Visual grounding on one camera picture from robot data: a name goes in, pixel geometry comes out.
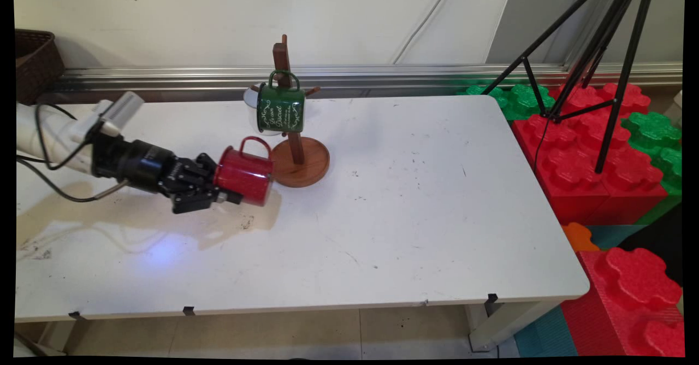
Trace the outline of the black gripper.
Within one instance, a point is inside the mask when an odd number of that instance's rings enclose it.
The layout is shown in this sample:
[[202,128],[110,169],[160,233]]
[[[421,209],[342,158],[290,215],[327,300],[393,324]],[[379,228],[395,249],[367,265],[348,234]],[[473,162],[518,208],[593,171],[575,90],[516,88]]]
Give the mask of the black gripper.
[[219,164],[207,153],[192,160],[140,139],[125,141],[123,136],[97,135],[92,142],[93,175],[172,197],[175,215],[207,210],[213,203],[243,201],[242,194],[214,186],[218,170]]

